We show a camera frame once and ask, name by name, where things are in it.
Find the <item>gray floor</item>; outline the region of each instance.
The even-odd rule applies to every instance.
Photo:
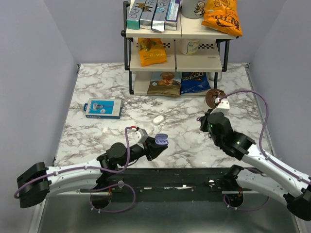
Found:
[[[222,202],[138,203],[121,214],[90,210],[88,195],[57,195],[47,200],[40,233],[297,233],[293,216],[271,200],[264,209],[241,212]],[[258,194],[246,197],[244,207],[266,200]],[[116,203],[111,209],[126,204]]]

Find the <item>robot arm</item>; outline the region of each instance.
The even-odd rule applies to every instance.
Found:
[[[258,168],[268,176],[263,177],[242,167],[233,166],[226,175],[227,179],[231,179],[232,184],[272,197],[286,204],[287,208],[299,218],[311,220],[311,187],[302,182],[303,179],[310,181],[309,175],[293,169],[275,157],[272,163],[260,152],[253,139],[233,131],[229,119],[224,116],[223,112],[211,112],[201,118],[200,130],[208,132],[215,145],[227,155]],[[285,167],[299,179],[275,164]]]
[[[130,147],[130,159],[146,156],[149,161],[159,156],[167,145],[158,145],[145,130],[137,128],[134,133],[137,144]],[[127,148],[115,143],[105,154],[82,164],[45,167],[44,162],[36,163],[17,179],[20,207],[28,208],[41,203],[45,198],[68,191],[86,190],[108,186],[107,178],[120,173],[119,166],[125,166]]]

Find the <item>brown lid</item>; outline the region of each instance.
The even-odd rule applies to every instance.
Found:
[[[210,108],[215,109],[216,108],[215,100],[218,97],[224,97],[224,96],[225,96],[224,91],[219,90],[219,89],[210,89],[206,93],[205,102]]]

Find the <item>gray mug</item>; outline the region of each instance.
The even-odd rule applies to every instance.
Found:
[[[187,18],[201,18],[204,15],[207,0],[182,0],[181,13]]]

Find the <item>wall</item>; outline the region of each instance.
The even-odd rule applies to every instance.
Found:
[[[311,174],[311,1],[287,0],[250,66],[277,156]]]
[[[28,232],[33,209],[13,198],[16,178],[52,165],[77,66],[42,0],[0,1],[0,229]]]
[[[231,42],[229,61],[249,62],[285,0],[239,0],[244,36]],[[79,63],[123,62],[123,0],[45,0]]]

